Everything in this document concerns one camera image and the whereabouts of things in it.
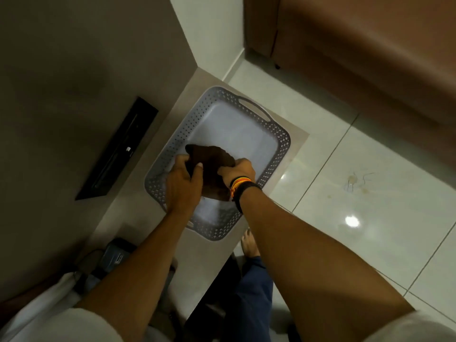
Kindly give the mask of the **person's right hand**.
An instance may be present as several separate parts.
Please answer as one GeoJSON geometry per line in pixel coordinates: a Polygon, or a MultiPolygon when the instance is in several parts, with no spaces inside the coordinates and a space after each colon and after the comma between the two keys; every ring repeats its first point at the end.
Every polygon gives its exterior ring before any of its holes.
{"type": "Polygon", "coordinates": [[[239,177],[246,177],[252,182],[255,182],[255,170],[252,166],[252,163],[245,158],[238,159],[235,161],[236,167],[236,177],[233,179],[223,179],[224,184],[227,188],[231,188],[232,182],[239,177]]]}

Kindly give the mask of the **person's left hand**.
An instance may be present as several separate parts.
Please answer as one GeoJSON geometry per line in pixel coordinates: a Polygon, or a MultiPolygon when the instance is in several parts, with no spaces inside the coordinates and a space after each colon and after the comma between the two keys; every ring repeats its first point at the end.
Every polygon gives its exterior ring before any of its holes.
{"type": "Polygon", "coordinates": [[[189,155],[177,155],[166,180],[166,208],[168,213],[178,213],[190,218],[202,196],[203,183],[191,183],[185,163],[189,155]]]}

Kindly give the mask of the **dark brown cloth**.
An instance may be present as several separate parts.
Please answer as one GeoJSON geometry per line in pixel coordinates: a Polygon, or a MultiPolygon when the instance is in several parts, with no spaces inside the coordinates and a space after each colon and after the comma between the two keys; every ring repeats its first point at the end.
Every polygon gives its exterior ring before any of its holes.
{"type": "Polygon", "coordinates": [[[187,144],[185,151],[189,160],[185,163],[186,170],[192,176],[194,168],[201,163],[203,166],[202,196],[218,201],[229,201],[230,190],[218,174],[220,167],[234,167],[234,157],[217,146],[187,144]]]}

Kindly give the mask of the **person's left forearm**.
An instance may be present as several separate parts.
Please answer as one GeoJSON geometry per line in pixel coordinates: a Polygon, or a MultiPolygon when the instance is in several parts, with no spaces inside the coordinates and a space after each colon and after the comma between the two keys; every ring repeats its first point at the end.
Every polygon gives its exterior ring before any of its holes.
{"type": "Polygon", "coordinates": [[[102,317],[123,342],[140,342],[155,312],[179,239],[194,208],[172,208],[119,266],[78,304],[102,317]]]}

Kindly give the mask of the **person's right forearm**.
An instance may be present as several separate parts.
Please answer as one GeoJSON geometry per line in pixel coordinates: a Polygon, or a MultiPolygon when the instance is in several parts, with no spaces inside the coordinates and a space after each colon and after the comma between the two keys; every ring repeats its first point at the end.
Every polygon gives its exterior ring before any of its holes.
{"type": "Polygon", "coordinates": [[[414,311],[371,265],[339,241],[249,187],[239,203],[299,335],[362,342],[414,311]]]}

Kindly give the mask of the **grey perforated plastic basket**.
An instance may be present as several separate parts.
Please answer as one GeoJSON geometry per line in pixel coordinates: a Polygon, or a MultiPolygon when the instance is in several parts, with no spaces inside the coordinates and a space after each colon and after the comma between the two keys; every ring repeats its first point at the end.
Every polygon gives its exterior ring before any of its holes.
{"type": "Polygon", "coordinates": [[[166,176],[176,155],[189,144],[218,146],[235,159],[246,158],[264,188],[291,146],[290,134],[247,97],[212,86],[197,100],[145,176],[145,191],[166,210],[166,176]]]}

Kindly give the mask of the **person's bare foot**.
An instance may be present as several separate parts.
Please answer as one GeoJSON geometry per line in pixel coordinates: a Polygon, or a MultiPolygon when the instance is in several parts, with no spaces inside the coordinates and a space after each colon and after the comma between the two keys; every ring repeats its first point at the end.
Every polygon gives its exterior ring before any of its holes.
{"type": "Polygon", "coordinates": [[[246,258],[260,257],[259,249],[251,230],[248,228],[241,238],[242,252],[246,258]]]}

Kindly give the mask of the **dark grey box device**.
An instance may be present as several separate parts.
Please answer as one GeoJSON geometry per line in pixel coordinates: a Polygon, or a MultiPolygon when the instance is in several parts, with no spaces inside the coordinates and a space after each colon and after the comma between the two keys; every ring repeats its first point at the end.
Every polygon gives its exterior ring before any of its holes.
{"type": "Polygon", "coordinates": [[[106,246],[101,259],[91,275],[102,280],[107,274],[112,272],[115,267],[125,261],[136,248],[136,245],[121,237],[113,239],[106,246]]]}

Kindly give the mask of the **blue trousers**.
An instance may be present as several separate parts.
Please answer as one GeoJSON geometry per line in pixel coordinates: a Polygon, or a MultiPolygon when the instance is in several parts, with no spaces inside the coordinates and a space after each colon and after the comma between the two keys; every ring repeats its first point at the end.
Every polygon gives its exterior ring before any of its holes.
{"type": "Polygon", "coordinates": [[[271,342],[273,280],[260,256],[245,259],[228,300],[220,342],[271,342]]]}

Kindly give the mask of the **brown sofa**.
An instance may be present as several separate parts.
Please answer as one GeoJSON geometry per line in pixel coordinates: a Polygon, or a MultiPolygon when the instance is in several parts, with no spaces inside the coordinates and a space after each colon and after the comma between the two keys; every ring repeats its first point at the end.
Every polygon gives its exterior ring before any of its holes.
{"type": "Polygon", "coordinates": [[[456,0],[243,0],[246,47],[456,169],[456,0]]]}

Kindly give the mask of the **white shirt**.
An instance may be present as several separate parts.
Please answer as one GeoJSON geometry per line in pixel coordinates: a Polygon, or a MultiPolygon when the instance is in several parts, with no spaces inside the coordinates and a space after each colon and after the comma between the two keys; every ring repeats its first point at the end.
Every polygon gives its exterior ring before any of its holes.
{"type": "MultiPolygon", "coordinates": [[[[73,308],[79,274],[68,272],[0,329],[0,342],[124,342],[102,317],[73,308]]],[[[456,342],[456,332],[415,311],[389,323],[363,342],[456,342]]]]}

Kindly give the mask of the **black recessed wall panel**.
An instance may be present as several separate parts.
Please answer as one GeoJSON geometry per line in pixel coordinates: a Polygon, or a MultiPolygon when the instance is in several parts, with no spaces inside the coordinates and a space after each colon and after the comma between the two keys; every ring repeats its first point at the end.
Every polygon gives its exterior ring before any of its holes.
{"type": "Polygon", "coordinates": [[[158,110],[150,103],[141,97],[136,98],[76,195],[76,201],[108,194],[157,114],[158,110]]]}

